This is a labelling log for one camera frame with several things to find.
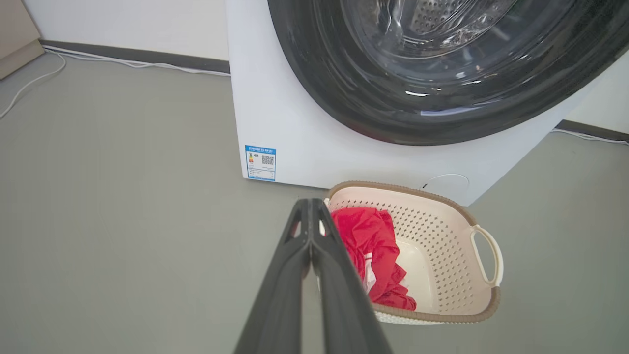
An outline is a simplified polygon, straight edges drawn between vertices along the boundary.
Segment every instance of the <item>washing machine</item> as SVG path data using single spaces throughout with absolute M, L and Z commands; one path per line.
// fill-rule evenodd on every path
M 629 43 L 628 1 L 228 0 L 226 10 L 244 178 L 374 181 L 461 205 L 604 84 Z

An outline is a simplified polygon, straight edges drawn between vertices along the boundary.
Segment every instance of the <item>floor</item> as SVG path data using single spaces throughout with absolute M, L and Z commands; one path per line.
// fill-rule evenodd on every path
M 0 108 L 59 64 L 1 81 Z M 470 208 L 498 312 L 383 324 L 394 352 L 626 351 L 628 176 L 629 147 L 550 134 Z M 240 176 L 228 77 L 68 59 L 0 120 L 0 351 L 230 353 L 293 203 L 324 195 Z M 312 273 L 303 307 L 323 353 Z

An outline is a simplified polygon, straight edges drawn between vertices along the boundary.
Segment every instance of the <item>power cord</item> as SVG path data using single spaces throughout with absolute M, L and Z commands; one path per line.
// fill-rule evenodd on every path
M 183 72 L 188 72 L 190 74 L 210 74 L 210 75 L 217 75 L 217 76 L 231 76 L 230 74 L 227 74 L 225 72 L 219 72 L 219 71 L 208 71 L 208 70 L 197 70 L 197 69 L 188 69 L 185 67 L 179 67 L 179 66 L 174 66 L 172 64 L 166 64 L 166 63 L 145 63 L 145 62 L 138 62 L 135 60 L 124 60 L 124 59 L 116 59 L 116 58 L 109 58 L 109 57 L 103 57 L 102 55 L 96 55 L 96 54 L 90 54 L 90 53 L 84 53 L 84 52 L 77 52 L 75 50 L 69 50 L 69 49 L 63 49 L 63 48 L 57 48 L 57 47 L 53 47 L 50 45 L 42 45 L 42 47 L 44 48 L 44 51 L 46 53 L 52 53 L 52 54 L 56 54 L 57 56 L 59 56 L 61 58 L 61 60 L 63 60 L 63 64 L 61 65 L 61 67 L 59 67 L 59 69 L 53 71 L 53 72 L 49 72 L 48 74 L 42 75 L 34 80 L 31 80 L 28 84 L 24 85 L 21 89 L 19 89 L 18 93 L 15 94 L 15 97 L 13 97 L 13 100 L 11 100 L 11 103 L 9 104 L 9 106 L 2 112 L 0 113 L 0 119 L 4 118 L 4 116 L 9 113 L 9 111 L 13 108 L 13 106 L 15 105 L 15 103 L 17 102 L 19 95 L 22 93 L 22 91 L 24 91 L 28 86 L 30 86 L 32 83 L 43 79 L 44 77 L 48 77 L 51 75 L 54 75 L 58 72 L 60 72 L 61 70 L 64 69 L 65 65 L 66 65 L 66 61 L 64 57 L 71 57 L 71 58 L 75 58 L 75 59 L 80 59 L 80 60 L 90 60 L 90 61 L 96 61 L 96 62 L 115 62 L 115 63 L 119 63 L 119 64 L 123 64 L 126 65 L 128 67 L 132 67 L 134 69 L 142 69 L 144 67 L 161 67 L 164 69 L 174 69 L 174 70 L 180 70 Z
M 574 137 L 585 139 L 585 140 L 596 140 L 596 141 L 610 142 L 612 144 L 622 144 L 622 145 L 629 146 L 629 142 L 624 141 L 624 140 L 611 140 L 611 139 L 599 138 L 599 137 L 595 137 L 595 136 L 584 134 L 584 133 L 571 132 L 569 130 L 555 128 L 551 130 L 551 133 L 564 133 L 564 134 L 572 135 Z
M 103 57 L 102 55 L 77 52 L 76 50 L 63 49 L 63 48 L 53 47 L 50 45 L 42 45 L 42 47 L 44 48 L 46 52 L 55 53 L 57 55 L 60 54 L 66 57 L 71 57 L 71 58 L 80 59 L 80 60 L 90 60 L 90 61 L 96 61 L 96 62 L 115 62 L 115 63 L 126 65 L 128 67 L 132 67 L 134 69 L 142 69 L 145 67 L 163 67 L 164 69 L 175 69 L 175 70 L 180 70 L 183 72 L 188 72 L 190 74 L 210 74 L 210 75 L 217 75 L 217 76 L 231 76 L 230 74 L 227 74 L 225 72 L 220 72 L 220 71 L 188 69 L 185 67 L 174 66 L 172 64 L 166 64 L 166 63 L 146 63 L 146 62 L 138 62 L 135 60 L 109 58 L 109 57 Z
M 57 70 L 55 70 L 55 71 L 53 71 L 53 72 L 49 72 L 48 74 L 44 74 L 44 75 L 42 75 L 42 76 L 40 76 L 40 77 L 38 77 L 38 78 L 36 78 L 36 79 L 33 79 L 33 80 L 29 81 L 29 82 L 28 82 L 28 84 L 26 84 L 26 85 L 22 86 L 22 88 L 21 88 L 21 89 L 19 89 L 18 93 L 16 93 L 16 94 L 15 94 L 15 96 L 13 97 L 13 99 L 11 100 L 11 103 L 9 103 L 9 106 L 8 106 L 8 107 L 7 107 L 7 108 L 6 108 L 6 109 L 5 109 L 2 113 L 0 113 L 0 119 L 4 118 L 4 116 L 5 116 L 7 113 L 9 113 L 9 111 L 13 108 L 13 106 L 14 106 L 14 105 L 15 105 L 15 103 L 17 102 L 18 97 L 19 97 L 19 94 L 20 94 L 20 93 L 22 93 L 22 91 L 24 91 L 24 90 L 25 90 L 28 86 L 30 86 L 32 83 L 34 83 L 34 82 L 36 82 L 36 81 L 39 81 L 39 80 L 43 79 L 44 77 L 48 77 L 48 76 L 54 75 L 54 74 L 56 74 L 56 73 L 58 73 L 58 72 L 60 72 L 61 70 L 63 70 L 63 69 L 64 69 L 64 67 L 65 67 L 65 65 L 66 65 L 65 58 L 63 58 L 63 57 L 62 57 L 60 54 L 58 54 L 58 53 L 55 53 L 55 54 L 57 54 L 57 55 L 61 58 L 61 60 L 63 61 L 63 64 L 61 64 L 61 66 L 59 67 L 59 69 L 57 69 Z

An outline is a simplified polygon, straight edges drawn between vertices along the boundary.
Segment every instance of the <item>plastic basket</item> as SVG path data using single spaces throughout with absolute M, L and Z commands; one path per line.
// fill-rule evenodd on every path
M 476 323 L 491 317 L 500 303 L 503 258 L 496 240 L 455 202 L 420 190 L 369 182 L 341 183 L 326 200 L 330 212 L 342 208 L 387 210 L 400 248 L 397 263 L 406 270 L 415 311 L 372 304 L 378 320 L 398 324 Z M 474 242 L 483 235 L 495 259 L 487 279 Z

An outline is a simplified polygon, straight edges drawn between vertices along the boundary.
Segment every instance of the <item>dark baseboard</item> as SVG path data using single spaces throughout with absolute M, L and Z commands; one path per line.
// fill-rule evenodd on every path
M 599 138 L 611 139 L 611 140 L 624 140 L 629 142 L 629 134 L 616 132 L 605 128 L 594 127 L 583 123 L 571 122 L 569 120 L 562 120 L 556 126 L 557 129 L 568 130 L 570 132 L 588 134 Z
M 227 74 L 230 73 L 230 62 L 227 60 L 152 52 L 151 50 L 107 47 L 105 45 L 58 42 L 55 40 L 40 40 L 40 43 L 42 45 L 50 45 L 62 49 L 75 50 L 77 52 L 102 55 L 103 57 L 135 60 L 146 63 L 165 63 L 179 67 L 186 67 L 188 69 L 218 71 Z

